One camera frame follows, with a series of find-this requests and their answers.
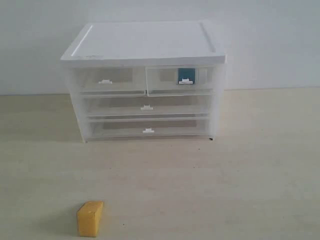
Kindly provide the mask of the bottom wide clear drawer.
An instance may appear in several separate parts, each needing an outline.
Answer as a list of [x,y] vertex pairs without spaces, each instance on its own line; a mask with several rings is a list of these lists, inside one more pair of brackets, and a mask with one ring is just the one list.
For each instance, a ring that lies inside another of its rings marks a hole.
[[175,137],[213,135],[206,117],[145,118],[133,121],[101,121],[89,123],[87,140],[137,137]]

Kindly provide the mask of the wide clear drawer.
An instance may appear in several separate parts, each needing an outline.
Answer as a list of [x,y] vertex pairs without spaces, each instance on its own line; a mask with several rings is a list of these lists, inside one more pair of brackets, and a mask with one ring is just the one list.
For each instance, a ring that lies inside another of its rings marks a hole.
[[136,96],[86,98],[84,109],[89,117],[207,114],[210,95]]
[[213,135],[206,117],[145,118],[133,121],[101,121],[89,123],[87,140],[137,137],[175,137]]

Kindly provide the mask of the white bottle teal label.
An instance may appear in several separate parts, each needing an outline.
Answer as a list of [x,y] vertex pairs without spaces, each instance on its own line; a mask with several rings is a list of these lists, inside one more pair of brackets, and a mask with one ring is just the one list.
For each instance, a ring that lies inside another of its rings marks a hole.
[[203,85],[207,82],[208,71],[206,68],[179,68],[178,85]]

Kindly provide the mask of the white plastic drawer cabinet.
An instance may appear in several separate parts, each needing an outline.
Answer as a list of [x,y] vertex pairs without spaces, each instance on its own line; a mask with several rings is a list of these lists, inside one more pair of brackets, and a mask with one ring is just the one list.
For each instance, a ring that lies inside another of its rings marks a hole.
[[[92,122],[134,121],[138,119],[200,118],[209,120],[213,140],[218,131],[220,99],[224,90],[227,55],[217,42],[208,21],[100,22],[88,23],[60,58],[65,80],[84,142]],[[87,116],[87,98],[159,97],[133,92],[82,92],[77,71],[86,68],[146,68],[161,66],[216,66],[209,113]]]

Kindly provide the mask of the yellow cheese wedge block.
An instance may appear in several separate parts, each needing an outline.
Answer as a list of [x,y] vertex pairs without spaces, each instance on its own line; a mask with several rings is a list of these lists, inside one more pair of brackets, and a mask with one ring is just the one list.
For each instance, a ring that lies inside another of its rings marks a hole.
[[98,235],[104,202],[87,201],[76,213],[77,232],[81,237],[95,238]]

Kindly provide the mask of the middle wide clear drawer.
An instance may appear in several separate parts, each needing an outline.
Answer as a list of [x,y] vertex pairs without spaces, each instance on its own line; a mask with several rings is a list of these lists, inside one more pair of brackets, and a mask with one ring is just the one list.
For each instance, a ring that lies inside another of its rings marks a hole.
[[136,96],[86,98],[84,109],[89,117],[207,114],[210,95]]

